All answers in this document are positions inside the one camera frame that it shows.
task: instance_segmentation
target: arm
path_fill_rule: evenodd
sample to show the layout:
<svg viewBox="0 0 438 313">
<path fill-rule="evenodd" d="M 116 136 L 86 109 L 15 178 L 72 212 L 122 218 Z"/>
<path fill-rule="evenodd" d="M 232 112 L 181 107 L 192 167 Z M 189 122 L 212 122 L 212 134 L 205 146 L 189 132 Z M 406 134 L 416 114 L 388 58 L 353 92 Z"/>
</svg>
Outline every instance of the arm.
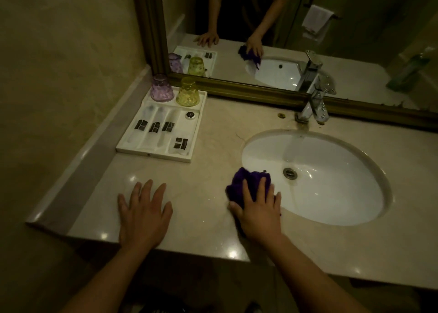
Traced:
<svg viewBox="0 0 438 313">
<path fill-rule="evenodd" d="M 286 3 L 286 0 L 273 0 L 271 6 L 266 12 L 263 20 L 260 25 L 255 29 L 253 34 L 248 38 L 247 41 L 247 52 L 253 49 L 255 55 L 262 57 L 263 47 L 261 44 L 261 40 L 263 36 L 266 34 L 269 28 L 275 23 L 281 11 L 283 10 L 283 6 Z"/>
<path fill-rule="evenodd" d="M 262 178 L 257 199 L 253 202 L 248 184 L 244 181 L 244 210 L 232 201 L 229 209 L 239 219 L 248 238 L 265 248 L 294 295 L 300 311 L 368 312 L 281 233 L 281 193 L 274 197 L 274 186 L 271 185 L 265 199 L 265 182 L 266 179 Z"/>
<path fill-rule="evenodd" d="M 135 272 L 149 251 L 163 240 L 172 217 L 170 202 L 161 213 L 166 184 L 156 190 L 152 200 L 151 187 L 151 180 L 143 189 L 141 183 L 135 184 L 129 207 L 119 194 L 121 249 L 60 313 L 117 313 Z"/>
<path fill-rule="evenodd" d="M 208 44 L 209 48 L 214 43 L 219 43 L 219 36 L 217 34 L 218 17 L 220 12 L 220 5 L 222 0 L 209 0 L 209 30 L 194 39 L 194 42 L 198 42 L 198 45 L 203 47 Z"/>
</svg>

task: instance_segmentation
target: mirror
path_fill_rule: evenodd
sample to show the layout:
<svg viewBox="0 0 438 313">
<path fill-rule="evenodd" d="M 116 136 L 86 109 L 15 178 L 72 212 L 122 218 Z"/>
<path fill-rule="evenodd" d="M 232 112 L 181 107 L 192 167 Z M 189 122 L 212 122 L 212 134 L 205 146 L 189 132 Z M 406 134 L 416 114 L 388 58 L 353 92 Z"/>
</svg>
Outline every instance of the mirror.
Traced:
<svg viewBox="0 0 438 313">
<path fill-rule="evenodd" d="M 336 91 L 325 98 L 438 112 L 438 0 L 162 0 L 162 9 L 173 72 L 306 93 L 310 50 Z M 253 53 L 241 56 L 243 45 Z M 190 67 L 194 57 L 203 67 Z"/>
</svg>

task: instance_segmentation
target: gold mirror frame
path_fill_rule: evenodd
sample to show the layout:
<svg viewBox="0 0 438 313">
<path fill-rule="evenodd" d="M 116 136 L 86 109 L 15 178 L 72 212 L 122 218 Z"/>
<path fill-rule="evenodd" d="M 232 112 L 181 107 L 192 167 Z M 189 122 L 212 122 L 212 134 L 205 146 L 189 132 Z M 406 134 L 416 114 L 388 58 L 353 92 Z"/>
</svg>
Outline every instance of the gold mirror frame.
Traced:
<svg viewBox="0 0 438 313">
<path fill-rule="evenodd" d="M 181 78 L 185 75 L 170 71 L 162 0 L 134 1 L 145 56 L 152 73 L 165 73 L 173 86 L 179 86 Z M 284 106 L 298 111 L 301 111 L 308 101 L 308 95 L 304 93 L 213 78 L 193 78 L 200 90 L 226 98 Z M 331 97 L 326 97 L 324 102 L 331 115 L 438 132 L 438 113 Z"/>
</svg>

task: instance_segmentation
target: sink basin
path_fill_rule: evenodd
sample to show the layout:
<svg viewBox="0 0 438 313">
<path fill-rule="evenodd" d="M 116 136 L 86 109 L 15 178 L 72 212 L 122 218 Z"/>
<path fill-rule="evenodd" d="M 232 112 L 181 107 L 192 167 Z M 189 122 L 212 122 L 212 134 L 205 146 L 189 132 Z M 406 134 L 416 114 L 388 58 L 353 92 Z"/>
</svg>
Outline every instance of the sink basin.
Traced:
<svg viewBox="0 0 438 313">
<path fill-rule="evenodd" d="M 258 70 L 252 61 L 248 61 L 246 71 L 262 83 L 290 91 L 296 90 L 301 78 L 298 63 L 280 59 L 263 58 Z"/>
<path fill-rule="evenodd" d="M 392 194 L 385 173 L 366 154 L 319 133 L 269 131 L 250 139 L 242 154 L 249 171 L 266 171 L 282 207 L 330 225 L 369 222 Z"/>
</svg>

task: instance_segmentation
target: tile floor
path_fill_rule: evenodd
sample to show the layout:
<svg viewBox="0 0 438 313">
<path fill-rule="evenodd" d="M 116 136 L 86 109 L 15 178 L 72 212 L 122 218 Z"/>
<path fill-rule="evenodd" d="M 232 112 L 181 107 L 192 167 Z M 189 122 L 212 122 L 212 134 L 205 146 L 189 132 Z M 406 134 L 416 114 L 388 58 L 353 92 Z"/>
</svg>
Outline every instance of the tile floor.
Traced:
<svg viewBox="0 0 438 313">
<path fill-rule="evenodd" d="M 413 288 L 397 285 L 353 288 L 348 278 L 333 278 L 372 312 L 420 312 L 420 299 Z M 253 300 L 265 313 L 298 312 L 277 270 L 260 264 L 154 251 L 140 268 L 132 287 L 140 289 L 142 295 L 152 288 L 160 289 L 200 312 L 213 305 L 216 312 L 243 313 Z M 137 313 L 140 308 L 137 305 L 131 312 Z"/>
</svg>

